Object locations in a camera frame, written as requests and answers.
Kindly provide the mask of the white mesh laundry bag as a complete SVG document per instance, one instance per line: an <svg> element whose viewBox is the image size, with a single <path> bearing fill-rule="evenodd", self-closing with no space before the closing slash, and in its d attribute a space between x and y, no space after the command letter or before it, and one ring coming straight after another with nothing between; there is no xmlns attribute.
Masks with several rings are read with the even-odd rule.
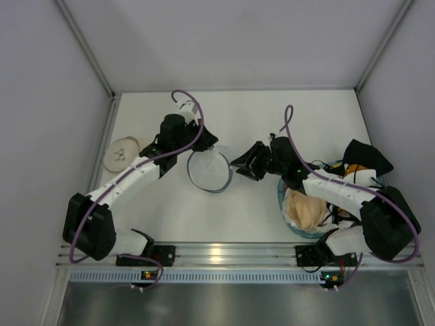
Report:
<svg viewBox="0 0 435 326"><path fill-rule="evenodd" d="M230 165L234 151L225 145L216 145L203 152L192 152L187 160L191 183L204 192L220 194L232 182L234 171Z"/></svg>

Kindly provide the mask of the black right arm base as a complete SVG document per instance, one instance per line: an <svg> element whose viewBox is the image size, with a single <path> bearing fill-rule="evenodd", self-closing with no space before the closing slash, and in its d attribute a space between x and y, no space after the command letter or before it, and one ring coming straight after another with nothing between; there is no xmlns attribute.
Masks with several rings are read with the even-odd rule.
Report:
<svg viewBox="0 0 435 326"><path fill-rule="evenodd" d="M335 292L353 280L363 258L362 253L335 256L325 244L298 245L295 252L297 266L309 274L321 272L321 287Z"/></svg>

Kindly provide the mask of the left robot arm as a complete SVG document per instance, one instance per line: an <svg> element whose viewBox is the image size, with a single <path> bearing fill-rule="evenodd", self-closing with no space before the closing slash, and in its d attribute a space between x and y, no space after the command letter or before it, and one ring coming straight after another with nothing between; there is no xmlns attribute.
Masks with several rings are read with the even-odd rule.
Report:
<svg viewBox="0 0 435 326"><path fill-rule="evenodd" d="M161 179L177 163L179 154L211 149L218 138L202 120L188 121L180 114L166 115L154 141L139 152L133 163L99 189L71 197L63 228L63 240L96 261L108 255L146 256L153 239L131 229L117 231L116 211L143 188Z"/></svg>

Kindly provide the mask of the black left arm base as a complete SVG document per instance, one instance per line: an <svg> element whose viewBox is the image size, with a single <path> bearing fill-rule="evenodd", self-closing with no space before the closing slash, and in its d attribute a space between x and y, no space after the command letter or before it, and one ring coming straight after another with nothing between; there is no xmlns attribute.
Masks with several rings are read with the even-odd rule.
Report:
<svg viewBox="0 0 435 326"><path fill-rule="evenodd" d="M175 261L176 247L173 245L151 244L140 255L121 254L116 257L116 266L125 268L145 268L141 271L141 280L145 283L131 283L140 292L152 289L161 280L164 269L172 267Z"/></svg>

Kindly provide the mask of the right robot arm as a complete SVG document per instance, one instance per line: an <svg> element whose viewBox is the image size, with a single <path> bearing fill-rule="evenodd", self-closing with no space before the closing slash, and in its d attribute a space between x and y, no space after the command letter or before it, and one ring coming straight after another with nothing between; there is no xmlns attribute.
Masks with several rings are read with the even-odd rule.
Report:
<svg viewBox="0 0 435 326"><path fill-rule="evenodd" d="M400 191L349 183L338 175L305 162L293 140L277 137L269 145L256 142L231 166L237 173L254 181L265 174L279 175L292 190L325 200L344 209L360 221L358 226L334 229L326 234L324 246L335 256L371 253L377 259L398 263L396 256L411 242L414 251L403 262L419 253L421 226Z"/></svg>

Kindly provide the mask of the beige bra in basin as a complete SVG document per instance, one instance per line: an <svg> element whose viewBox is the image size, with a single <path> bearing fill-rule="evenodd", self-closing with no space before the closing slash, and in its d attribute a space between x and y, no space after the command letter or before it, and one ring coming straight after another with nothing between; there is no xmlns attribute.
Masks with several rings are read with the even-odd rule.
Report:
<svg viewBox="0 0 435 326"><path fill-rule="evenodd" d="M291 226L308 232L317 228L326 216L326 201L287 189L281 212Z"/></svg>

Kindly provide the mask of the beige mesh laundry bag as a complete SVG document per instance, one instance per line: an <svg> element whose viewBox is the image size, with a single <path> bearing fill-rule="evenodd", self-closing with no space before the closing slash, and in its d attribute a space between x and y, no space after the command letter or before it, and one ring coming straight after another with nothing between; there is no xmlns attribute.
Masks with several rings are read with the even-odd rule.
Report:
<svg viewBox="0 0 435 326"><path fill-rule="evenodd" d="M138 139L132 136L114 141L106 150L103 157L103 165L111 173L122 172L130 166L151 141Z"/></svg>

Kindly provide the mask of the black bra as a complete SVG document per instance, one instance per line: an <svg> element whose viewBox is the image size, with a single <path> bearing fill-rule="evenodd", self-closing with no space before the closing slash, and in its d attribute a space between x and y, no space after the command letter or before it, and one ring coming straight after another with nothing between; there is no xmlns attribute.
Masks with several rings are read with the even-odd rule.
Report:
<svg viewBox="0 0 435 326"><path fill-rule="evenodd" d="M356 139L348 144L344 152L343 163L356 164L376 170L378 177L390 173L394 169L392 163L377 148Z"/></svg>

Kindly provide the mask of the light blue plastic basin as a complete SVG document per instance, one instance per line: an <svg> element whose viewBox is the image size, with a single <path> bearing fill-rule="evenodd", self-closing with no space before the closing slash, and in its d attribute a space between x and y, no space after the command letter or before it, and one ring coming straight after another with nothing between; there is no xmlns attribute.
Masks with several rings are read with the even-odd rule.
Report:
<svg viewBox="0 0 435 326"><path fill-rule="evenodd" d="M312 165L290 165L281 178L280 207L285 222L297 234L319 238L329 231L362 224L360 209L380 192L376 171L354 166L344 177Z"/></svg>

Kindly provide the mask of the yellow orange garment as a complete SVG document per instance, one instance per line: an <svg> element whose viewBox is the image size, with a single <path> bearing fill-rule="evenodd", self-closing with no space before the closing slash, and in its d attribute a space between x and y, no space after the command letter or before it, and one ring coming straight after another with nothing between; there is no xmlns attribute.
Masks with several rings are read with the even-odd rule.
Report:
<svg viewBox="0 0 435 326"><path fill-rule="evenodd" d="M347 170L345 171L344 177L346 177L347 175L350 175L352 173L356 173L359 170L366 170L366 167L360 165L360 164L351 164L348 165Z"/></svg>

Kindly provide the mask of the black strappy garment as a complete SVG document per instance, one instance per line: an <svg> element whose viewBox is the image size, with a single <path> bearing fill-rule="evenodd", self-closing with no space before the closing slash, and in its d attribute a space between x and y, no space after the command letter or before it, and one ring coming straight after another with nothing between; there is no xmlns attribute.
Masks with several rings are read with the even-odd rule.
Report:
<svg viewBox="0 0 435 326"><path fill-rule="evenodd" d="M327 203L326 208L328 212L322 221L322 225L326 222L331 222L333 224L338 225L340 222L350 222L350 227L354 227L357 225L361 225L362 222L351 213L348 213L346 210L339 208L331 203Z"/></svg>

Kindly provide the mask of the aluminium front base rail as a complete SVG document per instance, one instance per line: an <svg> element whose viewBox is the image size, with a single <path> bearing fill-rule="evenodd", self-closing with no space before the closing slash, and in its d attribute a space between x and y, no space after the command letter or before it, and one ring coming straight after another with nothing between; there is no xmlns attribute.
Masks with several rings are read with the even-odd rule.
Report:
<svg viewBox="0 0 435 326"><path fill-rule="evenodd" d="M181 269L297 269L296 245L302 243L224 243L224 242L163 242L175 246L173 268ZM101 261L91 258L78 264L69 261L68 244L62 244L55 261L56 268L114 268L116 256ZM425 265L420 255L410 262L392 264L364 254L361 270L421 270Z"/></svg>

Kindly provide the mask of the aluminium frame rail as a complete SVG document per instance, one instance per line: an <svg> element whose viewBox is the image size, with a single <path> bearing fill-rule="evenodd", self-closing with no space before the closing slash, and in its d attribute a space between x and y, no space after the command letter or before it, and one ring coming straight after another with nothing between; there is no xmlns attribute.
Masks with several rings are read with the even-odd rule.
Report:
<svg viewBox="0 0 435 326"><path fill-rule="evenodd" d="M67 2L63 0L53 0L52 4L58 10L67 28L72 33L75 42L79 46L79 49L81 50L82 54L90 65L90 68L96 75L106 95L108 95L109 98L114 98L116 96L116 93L110 85L108 79L106 78L101 68L101 65L99 64L96 56L94 55L94 52L92 51L89 43L87 42L85 35L83 34L71 10L69 9Z"/></svg>

